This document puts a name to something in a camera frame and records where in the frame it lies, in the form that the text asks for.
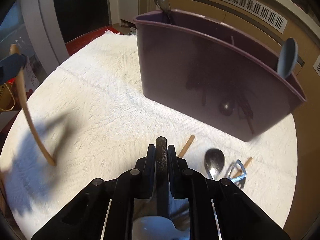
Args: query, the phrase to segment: wall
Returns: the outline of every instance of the wall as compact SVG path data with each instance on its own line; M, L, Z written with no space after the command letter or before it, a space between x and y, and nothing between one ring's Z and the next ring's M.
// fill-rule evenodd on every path
M119 8L118 0L109 0L110 4L110 15L111 15L111 24L119 23Z

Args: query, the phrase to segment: spoon handle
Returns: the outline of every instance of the spoon handle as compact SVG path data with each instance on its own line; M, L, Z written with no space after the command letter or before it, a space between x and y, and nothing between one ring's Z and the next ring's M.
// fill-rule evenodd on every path
M167 17L168 17L169 22L171 23L171 25L176 25L175 21L173 20L171 11L166 12L165 14L167 15Z

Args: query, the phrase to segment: utensil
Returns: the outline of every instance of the utensil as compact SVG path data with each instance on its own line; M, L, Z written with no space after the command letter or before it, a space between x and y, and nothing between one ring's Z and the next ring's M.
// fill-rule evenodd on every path
M190 231L180 231L172 221L165 217L147 216L132 223L132 240L188 240Z
M249 166L249 164L250 164L250 162L252 161L252 159L253 159L252 157L250 157L249 159L247 159L247 161L246 161L245 164L243 165L245 169ZM241 175L241 173L242 173L242 170L238 170L238 172L237 172L232 178L234 179L234 178L236 178L236 177L239 177L239 176Z
M174 20L172 18L172 14L171 14L169 0L154 0L154 1L155 1L155 4L166 14L170 23L172 25L175 25Z
M231 173L233 172L234 169L236 169L237 165L240 166L240 170L243 172L240 174L240 176L237 177L231 177ZM242 164L242 162L238 159L236 160L236 162L232 163L229 169L229 172L227 174L227 178L230 179L233 183L236 183L238 181L241 181L242 179L245 179L245 177L247 176L247 172Z
M294 66L296 65L298 58L298 44L294 38L288 38L281 49L278 64L277 73L284 79L286 79Z
M182 158L185 155L185 153L189 149L189 147L194 139L195 139L195 136L192 134L190 136L190 138L188 139L188 141L186 142L186 144L184 145L184 147L182 148L181 152L179 153L178 158Z
M10 55L18 53L19 54L19 48L16 44L12 44L10 47ZM54 159L51 157L51 155L48 153L47 149L43 145L40 136L38 135L36 128L32 122L31 115L29 112L29 108L27 105L27 96L26 96L26 90L25 90L25 83L24 83L24 75L23 75L23 70L21 69L16 77L16 86L17 86L17 92L18 92L18 98L19 98L19 103L23 109L24 115L27 119L28 125L30 127L31 133L33 137L35 138L36 143L38 144L42 154L44 157L47 159L47 162L55 166Z
M219 149L209 149L205 153L204 162L212 179L217 179L224 166L224 154Z

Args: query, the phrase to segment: wooden spoon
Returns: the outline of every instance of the wooden spoon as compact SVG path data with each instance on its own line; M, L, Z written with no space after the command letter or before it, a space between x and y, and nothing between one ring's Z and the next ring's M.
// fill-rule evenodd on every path
M19 54L19 48L16 44L12 44L10 47L10 55L14 54L14 53L18 53ZM25 83L24 83L24 75L23 75L23 70L20 69L17 77L16 77L16 86L17 86L17 92L18 92L18 98L19 98L19 102L20 105L23 109L24 115L27 119L28 125L30 127L31 133L33 135L33 137L36 140L36 143L38 144L42 154L44 155L44 157L47 159L48 163L52 166L55 166L55 162L54 159L51 157L51 155L48 153L48 151L46 150L46 148L44 147L42 141L40 140L40 136L38 135L36 128L32 122L31 119L31 115L28 109L28 105L27 105L27 95L26 95L26 89L25 89Z

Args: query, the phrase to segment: silver spoon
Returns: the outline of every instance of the silver spoon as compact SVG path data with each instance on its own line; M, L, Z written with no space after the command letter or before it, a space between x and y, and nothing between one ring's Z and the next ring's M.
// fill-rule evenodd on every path
M174 20L172 18L172 14L171 14L169 0L154 0L154 1L155 1L155 4L166 14L170 23L172 25L175 25Z
M283 79L286 79L294 69L298 58L298 44L294 38L288 38L281 49L277 73Z
M205 167L211 179L217 179L224 166L224 155L219 149L209 149L204 156Z

